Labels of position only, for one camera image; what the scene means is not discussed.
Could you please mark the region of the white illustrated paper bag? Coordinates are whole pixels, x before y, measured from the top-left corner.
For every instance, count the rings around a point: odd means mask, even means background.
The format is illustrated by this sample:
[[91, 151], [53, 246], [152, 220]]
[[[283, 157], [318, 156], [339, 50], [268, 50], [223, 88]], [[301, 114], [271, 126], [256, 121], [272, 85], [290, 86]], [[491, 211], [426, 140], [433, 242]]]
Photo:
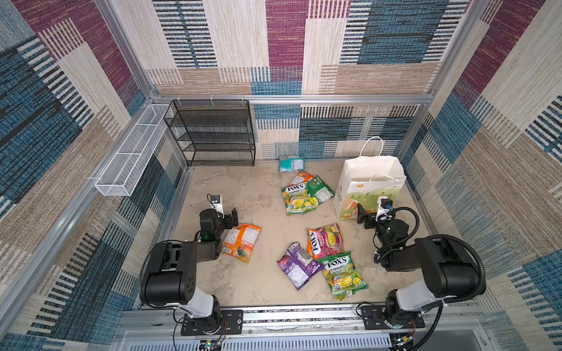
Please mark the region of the white illustrated paper bag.
[[356, 219], [359, 207], [376, 213], [379, 198], [395, 200], [406, 181], [402, 163], [395, 156], [359, 156], [343, 163], [335, 191], [334, 204], [338, 219]]

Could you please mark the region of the pink Fox's candy bag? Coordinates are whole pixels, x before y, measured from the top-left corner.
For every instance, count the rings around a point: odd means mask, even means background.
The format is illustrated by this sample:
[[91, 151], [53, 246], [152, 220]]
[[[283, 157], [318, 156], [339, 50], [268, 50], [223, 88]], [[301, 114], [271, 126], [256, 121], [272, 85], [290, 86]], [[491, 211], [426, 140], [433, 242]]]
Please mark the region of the pink Fox's candy bag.
[[316, 229], [307, 229], [308, 253], [314, 260], [344, 253], [343, 237], [338, 223]]

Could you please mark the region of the green Fox's candy bag front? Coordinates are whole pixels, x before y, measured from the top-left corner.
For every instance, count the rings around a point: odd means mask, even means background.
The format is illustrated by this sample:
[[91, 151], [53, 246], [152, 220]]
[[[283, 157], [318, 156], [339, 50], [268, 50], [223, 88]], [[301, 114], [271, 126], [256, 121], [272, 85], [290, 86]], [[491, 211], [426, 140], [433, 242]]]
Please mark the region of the green Fox's candy bag front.
[[322, 266], [323, 276], [338, 301], [369, 288], [368, 283], [357, 271], [350, 252], [322, 257], [317, 262]]

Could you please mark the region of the purple snack bag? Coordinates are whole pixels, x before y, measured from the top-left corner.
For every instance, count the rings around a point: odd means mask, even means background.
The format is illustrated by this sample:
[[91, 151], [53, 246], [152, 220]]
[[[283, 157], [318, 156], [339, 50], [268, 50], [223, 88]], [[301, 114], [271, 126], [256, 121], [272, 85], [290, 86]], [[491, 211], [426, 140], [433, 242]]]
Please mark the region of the purple snack bag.
[[323, 266], [317, 262], [298, 242], [292, 243], [277, 262], [280, 269], [297, 290], [302, 289]]

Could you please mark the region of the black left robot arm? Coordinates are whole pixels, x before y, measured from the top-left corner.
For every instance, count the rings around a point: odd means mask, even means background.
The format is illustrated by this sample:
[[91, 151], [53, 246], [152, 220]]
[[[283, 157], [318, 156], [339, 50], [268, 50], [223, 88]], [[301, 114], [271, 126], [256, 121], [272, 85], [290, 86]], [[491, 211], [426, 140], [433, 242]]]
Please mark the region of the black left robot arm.
[[167, 240], [153, 247], [141, 269], [140, 300], [152, 308], [174, 308], [183, 314], [182, 336], [238, 335], [243, 311], [224, 310], [218, 298], [196, 286], [199, 263], [218, 259], [226, 229], [239, 224], [238, 213], [205, 209], [199, 214], [199, 239]]

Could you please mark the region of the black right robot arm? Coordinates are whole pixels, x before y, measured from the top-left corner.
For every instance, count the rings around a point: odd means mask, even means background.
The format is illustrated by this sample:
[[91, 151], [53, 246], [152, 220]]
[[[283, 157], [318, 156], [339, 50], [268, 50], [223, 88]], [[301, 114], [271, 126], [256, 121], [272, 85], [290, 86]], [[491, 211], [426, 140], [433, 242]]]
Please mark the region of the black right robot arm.
[[374, 230], [373, 238], [380, 242], [374, 263], [387, 272], [422, 274], [406, 288], [392, 290], [383, 304], [358, 305], [357, 314], [367, 330], [422, 327], [422, 313], [486, 291], [486, 271], [476, 250], [452, 235], [416, 238], [420, 220], [414, 209], [395, 208], [384, 197], [375, 213], [358, 205], [357, 222]]

